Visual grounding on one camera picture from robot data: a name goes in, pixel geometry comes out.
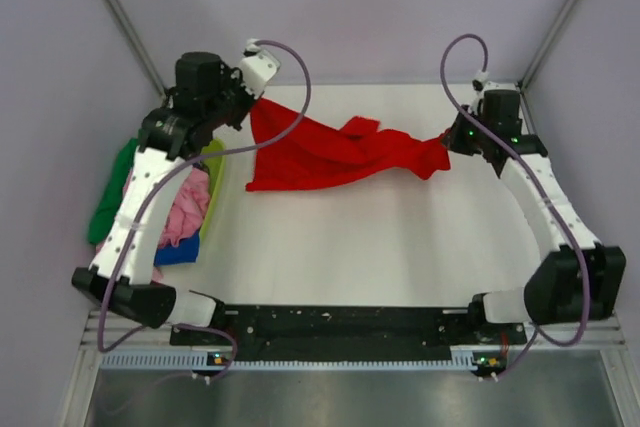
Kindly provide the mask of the red t shirt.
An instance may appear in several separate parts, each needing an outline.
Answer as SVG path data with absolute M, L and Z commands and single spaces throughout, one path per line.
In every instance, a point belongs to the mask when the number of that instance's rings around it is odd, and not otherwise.
M 354 116 L 334 128 L 305 117 L 281 140 L 259 149 L 248 192 L 312 191 L 347 185 L 388 169 L 421 180 L 451 168 L 439 137 L 419 140 Z

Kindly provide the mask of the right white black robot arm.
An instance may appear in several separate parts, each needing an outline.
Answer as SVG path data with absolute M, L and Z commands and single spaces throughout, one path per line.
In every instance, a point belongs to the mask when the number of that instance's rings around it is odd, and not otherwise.
M 604 245 L 580 219 L 540 138 L 522 128 L 519 93 L 490 82 L 443 140 L 449 151 L 481 155 L 492 166 L 519 205 L 541 259 L 524 286 L 472 298 L 466 327 L 481 343 L 506 323 L 579 322 L 584 311 L 592 321 L 610 318 L 626 267 L 622 249 Z

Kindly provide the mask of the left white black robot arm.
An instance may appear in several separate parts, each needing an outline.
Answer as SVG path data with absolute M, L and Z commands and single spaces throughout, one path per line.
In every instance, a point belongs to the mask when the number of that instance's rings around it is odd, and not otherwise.
M 230 67 L 208 52 L 178 59 L 168 99 L 142 122 L 128 188 L 103 247 L 72 275 L 87 298 L 146 327 L 192 324 L 209 344 L 224 337 L 227 321 L 215 300 L 155 282 L 152 272 L 171 206 L 192 170 L 186 161 L 209 145 L 216 128 L 241 127 L 264 90 L 258 60 L 250 55 Z

